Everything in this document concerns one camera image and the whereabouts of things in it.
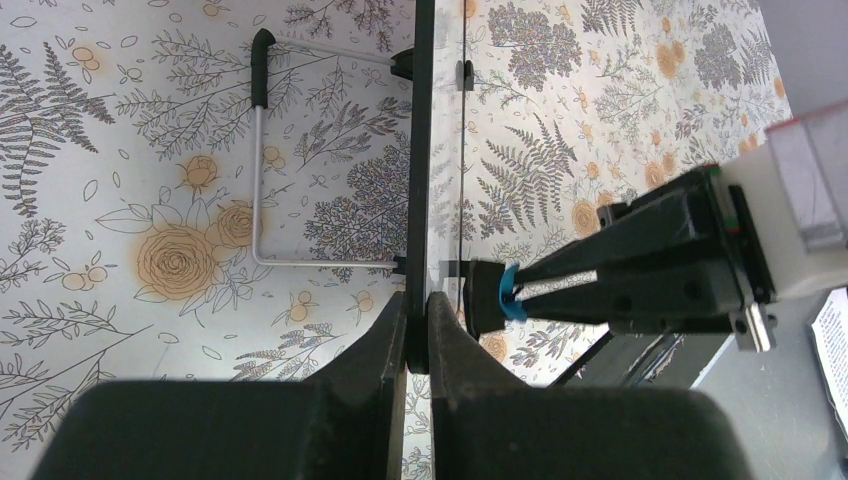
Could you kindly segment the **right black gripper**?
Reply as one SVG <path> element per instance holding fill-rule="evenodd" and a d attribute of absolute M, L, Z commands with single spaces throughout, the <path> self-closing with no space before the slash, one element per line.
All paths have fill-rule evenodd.
<path fill-rule="evenodd" d="M 596 281 L 528 297 L 529 318 L 606 324 L 614 333 L 730 333 L 742 350 L 776 348 L 764 259 L 744 214 L 742 188 L 716 164 L 689 170 L 633 202 L 604 207 L 616 213 L 597 233 L 520 269 L 518 282 L 541 282 L 602 267 L 643 264 L 655 257 L 695 258 L 694 280 L 658 283 Z"/>

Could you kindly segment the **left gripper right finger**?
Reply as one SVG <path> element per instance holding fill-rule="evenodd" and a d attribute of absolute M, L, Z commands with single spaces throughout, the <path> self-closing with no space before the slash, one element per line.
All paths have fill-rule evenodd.
<path fill-rule="evenodd" d="M 427 302 L 438 479 L 749 479 L 724 412 L 692 390 L 532 387 Z"/>

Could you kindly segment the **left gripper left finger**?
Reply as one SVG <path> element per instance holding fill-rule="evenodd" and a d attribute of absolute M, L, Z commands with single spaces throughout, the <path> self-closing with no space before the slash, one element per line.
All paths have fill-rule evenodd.
<path fill-rule="evenodd" d="M 397 479 L 404 296 L 299 382 L 113 381 L 68 411 L 38 479 Z"/>

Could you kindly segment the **blue black whiteboard eraser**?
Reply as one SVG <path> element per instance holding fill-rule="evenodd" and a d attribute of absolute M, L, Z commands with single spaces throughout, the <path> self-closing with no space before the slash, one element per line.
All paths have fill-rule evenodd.
<path fill-rule="evenodd" d="M 509 322 L 525 323 L 528 314 L 517 298 L 519 265 L 507 266 L 488 260 L 468 263 L 463 287 L 467 332 L 479 340 L 484 334 L 503 331 Z"/>

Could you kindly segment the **white board black frame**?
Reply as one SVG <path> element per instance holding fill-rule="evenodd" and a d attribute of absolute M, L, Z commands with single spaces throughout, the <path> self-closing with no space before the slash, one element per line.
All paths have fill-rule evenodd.
<path fill-rule="evenodd" d="M 404 342 L 405 362 L 415 374 L 430 371 L 428 340 L 430 295 L 437 291 L 438 277 L 460 271 L 458 260 L 449 260 L 437 251 L 439 241 L 430 215 L 434 206 L 436 176 L 433 167 L 433 140 L 436 129 L 447 121 L 433 117 L 437 96 L 434 75 L 446 74 L 452 81 L 450 100 L 462 101 L 470 89 L 466 72 L 464 1 L 418 1 L 415 4 L 415 40 L 411 48 L 394 55 L 389 64 L 394 74 L 412 83 L 410 163 L 402 180 L 407 188 L 405 219 L 401 237 L 405 252 L 389 261 L 304 260 L 265 257 L 260 249 L 260 213 L 253 207 L 250 253 L 253 260 L 268 267 L 304 267 L 321 269 L 368 269 L 402 275 L 406 280 L 405 313 L 410 325 Z"/>

